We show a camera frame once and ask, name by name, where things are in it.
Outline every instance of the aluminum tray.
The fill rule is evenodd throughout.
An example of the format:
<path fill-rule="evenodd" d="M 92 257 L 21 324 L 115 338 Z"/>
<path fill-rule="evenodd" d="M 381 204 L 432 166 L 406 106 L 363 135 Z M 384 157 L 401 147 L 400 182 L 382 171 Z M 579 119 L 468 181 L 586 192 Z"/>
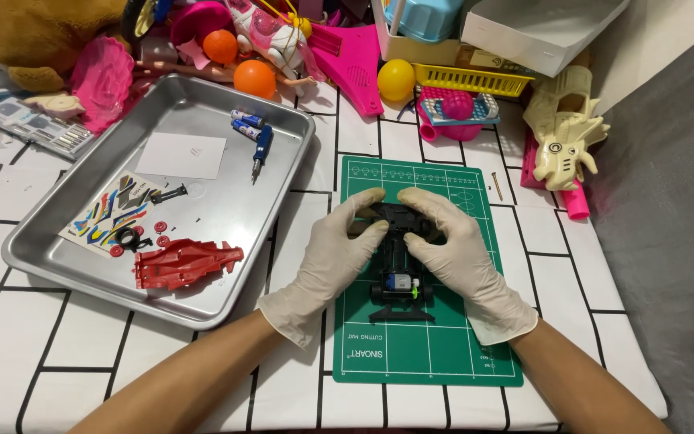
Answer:
<path fill-rule="evenodd" d="M 251 185 L 255 143 L 230 126 L 229 111 L 237 108 L 264 117 L 275 132 L 256 185 Z M 166 190 L 181 183 L 204 187 L 197 198 L 180 196 L 157 205 L 143 221 L 144 238 L 155 240 L 153 224 L 162 220 L 169 225 L 165 235 L 171 240 L 226 240 L 245 252 L 232 273 L 213 272 L 173 292 L 136 289 L 131 252 L 107 259 L 57 235 L 122 171 L 135 172 L 154 131 L 225 137 L 227 149 L 215 181 L 143 175 L 159 185 L 168 182 Z M 207 81 L 165 76 L 15 227 L 2 246 L 2 257 L 15 269 L 134 311 L 195 330 L 213 328 L 229 317 L 240 296 L 313 134 L 314 121 L 307 113 Z"/>

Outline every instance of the blue battery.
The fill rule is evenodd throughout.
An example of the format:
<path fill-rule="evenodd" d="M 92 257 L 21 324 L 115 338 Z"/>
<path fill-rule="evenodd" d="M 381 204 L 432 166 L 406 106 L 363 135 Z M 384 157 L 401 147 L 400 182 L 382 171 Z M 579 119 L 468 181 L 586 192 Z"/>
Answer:
<path fill-rule="evenodd" d="M 258 130 L 257 128 L 254 128 L 247 123 L 240 121 L 239 119 L 232 120 L 232 128 L 240 133 L 243 133 L 246 137 L 249 137 L 254 141 L 258 140 L 258 135 L 261 133 L 261 130 Z"/>
<path fill-rule="evenodd" d="M 264 119 L 261 119 L 258 116 L 253 116 L 252 114 L 243 113 L 238 110 L 233 110 L 229 114 L 232 116 L 232 119 L 239 119 L 252 127 L 264 127 Z"/>

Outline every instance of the blue screwdriver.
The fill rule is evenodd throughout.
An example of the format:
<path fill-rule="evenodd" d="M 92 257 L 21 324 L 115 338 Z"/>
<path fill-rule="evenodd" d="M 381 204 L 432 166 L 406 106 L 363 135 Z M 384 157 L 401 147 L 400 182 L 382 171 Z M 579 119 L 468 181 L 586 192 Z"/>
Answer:
<path fill-rule="evenodd" d="M 258 134 L 258 140 L 256 140 L 256 153 L 253 154 L 253 172 L 251 172 L 252 184 L 256 184 L 256 178 L 258 178 L 258 174 L 261 172 L 261 166 L 264 165 L 264 160 L 267 159 L 270 143 L 272 143 L 272 127 L 265 125 L 261 127 L 261 133 Z"/>

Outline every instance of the yellow basket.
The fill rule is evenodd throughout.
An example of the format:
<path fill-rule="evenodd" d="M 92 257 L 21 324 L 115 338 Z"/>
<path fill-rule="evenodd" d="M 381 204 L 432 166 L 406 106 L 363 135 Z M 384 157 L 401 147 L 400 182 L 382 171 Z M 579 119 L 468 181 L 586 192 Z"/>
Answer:
<path fill-rule="evenodd" d="M 467 92 L 519 96 L 529 80 L 534 80 L 532 77 L 462 70 L 449 66 L 422 65 L 420 63 L 412 63 L 412 65 L 414 65 L 416 81 L 423 86 L 465 90 Z"/>

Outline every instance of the brown teddy bear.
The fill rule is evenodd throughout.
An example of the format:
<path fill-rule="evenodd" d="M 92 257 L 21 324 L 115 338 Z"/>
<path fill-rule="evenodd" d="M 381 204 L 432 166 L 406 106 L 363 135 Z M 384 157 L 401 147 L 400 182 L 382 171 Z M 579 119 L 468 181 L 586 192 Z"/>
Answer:
<path fill-rule="evenodd" d="M 99 33 L 105 31 L 125 43 L 119 27 L 126 3 L 0 0 L 0 68 L 23 89 L 63 89 L 61 75 L 72 69 L 82 49 Z"/>

